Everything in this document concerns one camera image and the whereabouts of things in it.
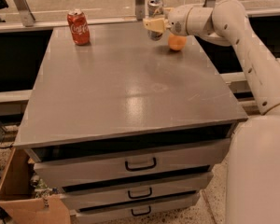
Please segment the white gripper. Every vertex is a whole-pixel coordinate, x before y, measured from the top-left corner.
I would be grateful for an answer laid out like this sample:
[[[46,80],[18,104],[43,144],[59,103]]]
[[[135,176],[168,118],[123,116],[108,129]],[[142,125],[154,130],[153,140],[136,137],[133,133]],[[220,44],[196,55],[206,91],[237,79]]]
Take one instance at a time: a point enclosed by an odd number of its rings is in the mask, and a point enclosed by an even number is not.
[[[163,14],[168,16],[168,20],[164,17],[143,19],[144,27],[152,32],[163,34],[170,30],[174,35],[187,36],[187,20],[191,10],[191,6],[165,7]]]

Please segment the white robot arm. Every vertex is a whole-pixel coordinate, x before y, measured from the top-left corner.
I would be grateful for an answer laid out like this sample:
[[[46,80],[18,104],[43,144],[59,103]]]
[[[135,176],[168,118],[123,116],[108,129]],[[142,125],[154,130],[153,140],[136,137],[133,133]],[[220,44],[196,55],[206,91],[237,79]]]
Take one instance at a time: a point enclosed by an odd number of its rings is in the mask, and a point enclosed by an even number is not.
[[[222,0],[214,7],[167,8],[143,20],[150,31],[196,35],[231,46],[260,115],[231,140],[226,186],[226,224],[280,224],[280,62],[255,34],[245,7]]]

